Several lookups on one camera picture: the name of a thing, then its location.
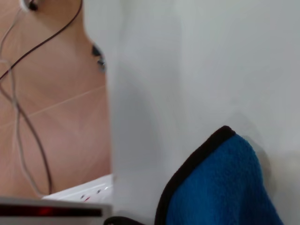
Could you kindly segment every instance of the black trim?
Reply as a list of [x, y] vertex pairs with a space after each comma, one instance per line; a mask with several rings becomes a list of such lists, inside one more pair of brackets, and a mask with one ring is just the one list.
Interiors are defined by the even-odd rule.
[[170, 200], [179, 185], [191, 174], [191, 172], [203, 162], [223, 142], [235, 135], [235, 132], [228, 126], [223, 126], [213, 133], [196, 151], [194, 151], [177, 170], [167, 183], [161, 194], [155, 215], [155, 225], [165, 225], [165, 219], [169, 208]]
[[92, 55], [93, 56], [101, 56], [100, 51], [94, 45], [92, 46]]
[[101, 209], [0, 204], [0, 217], [102, 217]]
[[143, 225], [127, 217], [110, 217], [104, 221], [103, 225]]

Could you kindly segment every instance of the wire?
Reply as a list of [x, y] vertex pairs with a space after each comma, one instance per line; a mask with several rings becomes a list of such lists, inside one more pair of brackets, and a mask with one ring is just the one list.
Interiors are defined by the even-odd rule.
[[[48, 184], [49, 184], [49, 194], [52, 194], [53, 192], [53, 182], [52, 182], [52, 177], [50, 174], [50, 169], [49, 169], [49, 164], [45, 155], [45, 151], [43, 148], [43, 145], [38, 137], [37, 132], [35, 131], [29, 117], [26, 115], [25, 111], [22, 109], [22, 107], [20, 106], [20, 104], [17, 101], [17, 97], [16, 97], [16, 93], [15, 93], [15, 80], [14, 80], [14, 75], [12, 73], [12, 68], [15, 67], [22, 59], [24, 59], [27, 55], [29, 55], [31, 52], [33, 52], [34, 50], [36, 50], [37, 48], [39, 48], [40, 46], [42, 46], [43, 44], [45, 44], [46, 42], [50, 41], [52, 38], [54, 38], [55, 36], [57, 36], [58, 34], [60, 34], [62, 31], [64, 31], [75, 19], [76, 17], [79, 15], [81, 9], [82, 9], [82, 4], [83, 4], [83, 0], [80, 1], [80, 6], [79, 9], [77, 11], [77, 13], [75, 14], [75, 16], [72, 18], [72, 20], [70, 20], [69, 23], [67, 23], [62, 29], [60, 29], [58, 32], [56, 32], [54, 35], [52, 35], [51, 37], [49, 37], [48, 39], [46, 39], [45, 41], [43, 41], [42, 43], [38, 44], [37, 46], [35, 46], [34, 48], [32, 48], [31, 50], [29, 50], [27, 53], [25, 53], [21, 58], [19, 58], [13, 65], [10, 65], [10, 63], [7, 60], [2, 60], [2, 62], [5, 62], [8, 65], [8, 70], [0, 77], [0, 80], [2, 78], [5, 77], [6, 74], [10, 74], [11, 77], [11, 86], [12, 86], [12, 92], [13, 92], [13, 96], [10, 97], [9, 94], [1, 87], [0, 85], [0, 92], [3, 94], [3, 96], [10, 101], [14, 108], [15, 108], [15, 114], [16, 114], [16, 138], [17, 138], [17, 143], [18, 143], [18, 149], [20, 152], [20, 159], [21, 159], [21, 165], [23, 168], [23, 171], [27, 177], [27, 179], [30, 181], [32, 187], [34, 188], [34, 190], [36, 191], [36, 193], [39, 196], [44, 196], [43, 194], [41, 194], [41, 192], [39, 191], [39, 189], [37, 188], [32, 176], [30, 175], [26, 163], [25, 163], [25, 159], [24, 159], [24, 154], [23, 154], [23, 146], [22, 146], [22, 141], [21, 141], [21, 136], [20, 136], [20, 131], [19, 131], [19, 124], [20, 124], [20, 114], [24, 117], [26, 124], [28, 125], [30, 131], [32, 132], [37, 145], [39, 147], [39, 150], [41, 152], [42, 155], [42, 159], [46, 168], [46, 173], [47, 173], [47, 179], [48, 179]], [[0, 58], [1, 58], [1, 50], [2, 50], [2, 44], [5, 40], [5, 38], [7, 37], [8, 33], [10, 32], [10, 30], [14, 27], [16, 20], [18, 18], [19, 12], [17, 13], [12, 25], [10, 26], [10, 28], [7, 30], [7, 32], [5, 33], [5, 35], [3, 36], [1, 42], [0, 42]]]
[[2, 94], [5, 96], [7, 95], [7, 97], [10, 99], [14, 109], [15, 109], [15, 136], [16, 136], [16, 141], [17, 141], [17, 148], [19, 150], [19, 156], [20, 156], [20, 161], [21, 161], [21, 167], [22, 167], [22, 172], [24, 173], [25, 177], [27, 178], [27, 180], [30, 182], [31, 186], [33, 187], [34, 191], [36, 192], [36, 194], [39, 197], [43, 197], [44, 194], [42, 194], [40, 192], [40, 190], [37, 187], [37, 184], [35, 183], [32, 175], [30, 174], [27, 166], [26, 166], [26, 162], [25, 162], [25, 157], [24, 157], [24, 150], [23, 150], [23, 145], [22, 145], [22, 139], [21, 139], [21, 134], [20, 134], [20, 108], [19, 108], [19, 103], [17, 100], [17, 95], [16, 95], [16, 85], [15, 85], [15, 77], [13, 75], [12, 69], [11, 69], [11, 63], [8, 60], [5, 60], [2, 58], [2, 48], [3, 48], [3, 43], [6, 39], [6, 37], [8, 36], [9, 32], [12, 30], [12, 28], [15, 26], [18, 18], [19, 18], [19, 13], [20, 13], [20, 9], [18, 10], [11, 26], [9, 27], [9, 29], [5, 32], [3, 38], [0, 41], [0, 62], [1, 63], [5, 63], [8, 67], [8, 74], [9, 74], [9, 78], [10, 78], [10, 84], [11, 84], [11, 90], [12, 90], [12, 97], [10, 97], [9, 95], [7, 95], [7, 93], [4, 91], [4, 89], [0, 86], [0, 91], [2, 92]]
[[[36, 50], [37, 48], [39, 48], [40, 46], [42, 46], [43, 44], [45, 44], [46, 42], [50, 41], [52, 38], [54, 38], [55, 36], [59, 35], [61, 32], [63, 32], [75, 19], [76, 17], [79, 15], [81, 8], [83, 6], [83, 0], [80, 0], [80, 6], [79, 9], [77, 11], [77, 13], [75, 14], [75, 16], [73, 17], [72, 20], [70, 20], [70, 22], [68, 22], [63, 28], [61, 28], [58, 32], [56, 32], [55, 34], [53, 34], [51, 37], [49, 37], [48, 39], [46, 39], [45, 41], [43, 41], [42, 43], [38, 44], [37, 46], [35, 46], [34, 48], [30, 49], [28, 52], [26, 52], [23, 56], [21, 56], [21, 58], [19, 58], [16, 62], [14, 62], [14, 64], [11, 66], [11, 68], [13, 69], [22, 59], [24, 59], [27, 55], [29, 55], [30, 53], [32, 53], [34, 50]], [[6, 75], [8, 74], [8, 70], [0, 77], [0, 80]]]

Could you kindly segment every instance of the black cable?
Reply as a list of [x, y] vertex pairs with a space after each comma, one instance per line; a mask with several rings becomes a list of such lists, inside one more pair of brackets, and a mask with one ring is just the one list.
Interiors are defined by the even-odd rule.
[[37, 5], [36, 3], [34, 3], [33, 0], [31, 0], [31, 1], [29, 2], [28, 8], [29, 8], [30, 10], [32, 10], [32, 11], [37, 11], [38, 5]]
[[[81, 9], [82, 9], [82, 5], [83, 5], [83, 0], [80, 0], [80, 6], [79, 9], [77, 11], [77, 13], [75, 14], [75, 16], [70, 20], [70, 22], [68, 22], [62, 29], [60, 29], [58, 32], [56, 32], [54, 35], [52, 35], [51, 37], [49, 37], [48, 39], [46, 39], [45, 41], [43, 41], [42, 43], [38, 44], [37, 46], [35, 46], [34, 48], [30, 49], [28, 52], [26, 52], [21, 58], [19, 58], [12, 66], [10, 69], [13, 69], [22, 59], [24, 59], [27, 55], [29, 55], [31, 52], [33, 52], [34, 50], [36, 50], [37, 48], [39, 48], [40, 46], [42, 46], [43, 44], [45, 44], [46, 42], [50, 41], [52, 38], [54, 38], [55, 36], [59, 35], [62, 31], [64, 31], [75, 19], [76, 17], [79, 15]], [[6, 74], [8, 74], [7, 70], [1, 77], [0, 80], [5, 77]], [[3, 96], [8, 100], [8, 101], [12, 101], [12, 98], [9, 96], [9, 94], [0, 86], [0, 91], [2, 92]], [[20, 111], [20, 114], [24, 117], [26, 124], [28, 125], [29, 129], [31, 130], [37, 145], [40, 149], [41, 155], [42, 155], [42, 159], [45, 165], [45, 169], [46, 169], [46, 173], [47, 173], [47, 179], [48, 179], [48, 185], [49, 185], [49, 194], [52, 194], [53, 192], [53, 181], [52, 181], [52, 177], [51, 177], [51, 173], [50, 173], [50, 168], [49, 168], [49, 164], [47, 161], [47, 157], [45, 154], [45, 150], [44, 147], [42, 145], [42, 142], [35, 130], [35, 128], [33, 127], [30, 119], [28, 118], [28, 116], [26, 115], [25, 111], [22, 109], [22, 107], [20, 106], [19, 103], [17, 103], [17, 107]]]
[[[75, 16], [73, 17], [73, 19], [68, 22], [66, 24], [66, 26], [64, 26], [63, 28], [61, 28], [58, 32], [56, 32], [55, 34], [53, 34], [51, 37], [49, 37], [48, 39], [46, 39], [45, 41], [43, 41], [42, 43], [38, 44], [37, 46], [35, 46], [34, 48], [30, 49], [28, 52], [26, 52], [24, 55], [21, 56], [21, 58], [19, 58], [16, 62], [14, 62], [14, 64], [11, 66], [11, 69], [13, 69], [22, 59], [24, 59], [27, 55], [29, 55], [30, 53], [32, 53], [34, 50], [36, 50], [37, 48], [39, 48], [40, 46], [42, 46], [43, 44], [45, 44], [46, 42], [50, 41], [52, 38], [54, 38], [55, 36], [59, 35], [61, 32], [63, 32], [78, 16], [78, 14], [80, 13], [80, 10], [83, 6], [83, 0], [80, 0], [80, 6], [79, 9], [77, 11], [77, 13], [75, 14]], [[8, 74], [7, 70], [1, 77], [0, 80], [6, 75]]]

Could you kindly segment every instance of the black edge binding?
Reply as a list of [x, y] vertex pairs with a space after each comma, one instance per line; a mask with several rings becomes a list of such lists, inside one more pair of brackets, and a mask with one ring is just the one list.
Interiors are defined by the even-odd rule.
[[178, 186], [191, 174], [191, 172], [203, 162], [222, 143], [235, 135], [229, 126], [223, 126], [213, 133], [206, 142], [195, 150], [184, 164], [172, 176], [161, 194], [155, 215], [155, 225], [165, 225], [165, 219], [170, 200]]
[[104, 221], [103, 225], [143, 225], [127, 217], [110, 217]]

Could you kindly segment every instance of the white surface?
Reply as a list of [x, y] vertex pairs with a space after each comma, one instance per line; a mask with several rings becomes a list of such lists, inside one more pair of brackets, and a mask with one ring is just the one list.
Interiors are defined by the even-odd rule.
[[222, 125], [253, 145], [300, 223], [300, 2], [84, 0], [107, 62], [114, 210], [151, 224], [166, 183]]
[[113, 175], [100, 177], [85, 184], [72, 187], [43, 199], [71, 202], [112, 204]]

